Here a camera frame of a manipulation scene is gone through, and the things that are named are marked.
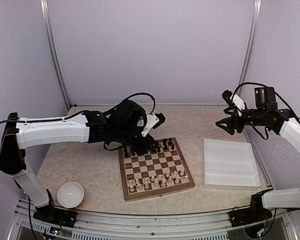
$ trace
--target beige table surface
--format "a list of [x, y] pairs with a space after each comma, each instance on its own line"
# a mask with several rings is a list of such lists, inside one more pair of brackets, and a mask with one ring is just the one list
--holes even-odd
[[[104, 112], [110, 107], [73, 107], [69, 114], [87, 109]], [[203, 213], [246, 206], [251, 195], [266, 189], [259, 171], [261, 187], [255, 191], [204, 188], [204, 139], [246, 142], [243, 134], [231, 136], [216, 127], [226, 117], [224, 106], [165, 106], [166, 121], [150, 134], [155, 139], [176, 137], [195, 182], [194, 189], [133, 202], [125, 202], [117, 151], [105, 151], [103, 143], [66, 142], [53, 144], [38, 173], [38, 179], [58, 205], [58, 189], [67, 182], [80, 183], [85, 197], [80, 210], [137, 215]]]

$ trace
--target white plastic box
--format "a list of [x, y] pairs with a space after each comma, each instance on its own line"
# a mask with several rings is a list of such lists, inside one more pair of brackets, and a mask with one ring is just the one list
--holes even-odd
[[261, 186], [250, 143], [204, 139], [205, 188], [256, 190]]

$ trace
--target bowl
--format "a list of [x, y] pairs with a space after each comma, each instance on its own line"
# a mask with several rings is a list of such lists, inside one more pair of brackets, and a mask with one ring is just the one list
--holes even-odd
[[84, 188], [79, 183], [67, 182], [60, 187], [56, 198], [62, 207], [73, 209], [79, 206], [84, 196]]

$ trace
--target white wall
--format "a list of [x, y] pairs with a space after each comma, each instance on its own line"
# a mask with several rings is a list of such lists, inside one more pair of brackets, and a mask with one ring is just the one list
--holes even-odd
[[[66, 108], [57, 85], [40, 1], [0, 1], [0, 121], [10, 112], [22, 117], [62, 116]], [[0, 143], [4, 125], [0, 126]], [[26, 157], [38, 171], [47, 146]], [[0, 240], [4, 239], [21, 191], [0, 172]]]
[[253, 9], [253, 0], [49, 1], [71, 103], [149, 92], [159, 104], [224, 104], [223, 89], [239, 82]]
[[[273, 86], [300, 117], [300, 0], [262, 1], [246, 80]], [[255, 108], [252, 86], [244, 87], [242, 98], [248, 108]], [[264, 161], [273, 187], [300, 187], [297, 151], [273, 132], [265, 141], [251, 128], [246, 129]], [[293, 215], [300, 232], [300, 211]]]

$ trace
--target wooden chessboard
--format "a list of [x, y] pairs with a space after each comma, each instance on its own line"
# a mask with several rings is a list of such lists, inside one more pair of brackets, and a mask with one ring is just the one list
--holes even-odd
[[[147, 198], [159, 197], [162, 195], [178, 193], [181, 191], [193, 189], [195, 182], [187, 166], [186, 160], [180, 150], [176, 138], [172, 137], [172, 143], [168, 144], [167, 150], [164, 150], [163, 139], [159, 140], [160, 152], [149, 151], [144, 155], [131, 155], [131, 147], [126, 146], [127, 155], [125, 155], [123, 149], [119, 149], [119, 164], [122, 180], [122, 188], [124, 199], [126, 202], [142, 200]], [[180, 172], [184, 170], [184, 175], [181, 176]], [[172, 173], [177, 171], [177, 177], [180, 178], [180, 182], [176, 183], [176, 178]], [[154, 182], [151, 182], [151, 177], [158, 178], [159, 175], [171, 173], [172, 182], [166, 181], [166, 186], [162, 186], [162, 181], [159, 181], [159, 186], [155, 186]], [[188, 176], [188, 182], [185, 182], [185, 176]], [[145, 189], [144, 181], [148, 179], [149, 189]], [[133, 181], [134, 191], [129, 188], [129, 181]], [[142, 189], [137, 189], [136, 180], [139, 180]]]

